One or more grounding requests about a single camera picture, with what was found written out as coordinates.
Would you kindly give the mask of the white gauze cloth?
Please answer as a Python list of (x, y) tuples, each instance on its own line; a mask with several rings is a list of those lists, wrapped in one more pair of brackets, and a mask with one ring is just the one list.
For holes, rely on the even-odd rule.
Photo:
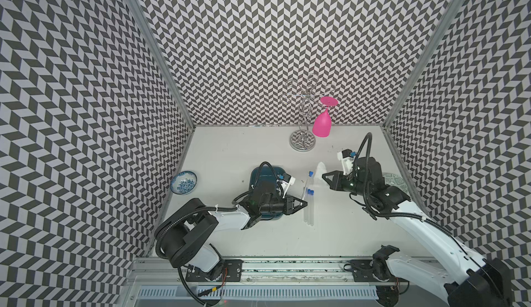
[(327, 187), (327, 182), (323, 179), (323, 175), (328, 172), (326, 165), (319, 162), (314, 173), (314, 186)]

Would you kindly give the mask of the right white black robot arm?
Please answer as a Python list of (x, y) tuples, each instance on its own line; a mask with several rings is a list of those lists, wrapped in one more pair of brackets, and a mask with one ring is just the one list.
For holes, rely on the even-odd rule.
[(379, 282), (404, 279), (449, 306), (511, 306), (511, 270), (498, 258), (486, 259), (428, 217), (409, 195), (385, 182), (378, 167), (355, 166), (321, 175), (330, 189), (363, 198), (362, 209), (374, 220), (392, 221), (407, 231), (439, 263), (430, 266), (401, 249), (382, 246), (371, 261)]

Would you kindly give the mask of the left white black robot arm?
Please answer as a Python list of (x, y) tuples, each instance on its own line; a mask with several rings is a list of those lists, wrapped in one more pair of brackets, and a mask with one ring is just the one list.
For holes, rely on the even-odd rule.
[(190, 199), (156, 229), (154, 250), (177, 270), (197, 268), (208, 281), (217, 281), (225, 273), (228, 261), (209, 242), (217, 232), (247, 230), (279, 214), (292, 215), (308, 202), (283, 195), (282, 188), (269, 182), (237, 196), (232, 206), (206, 206), (200, 199)]

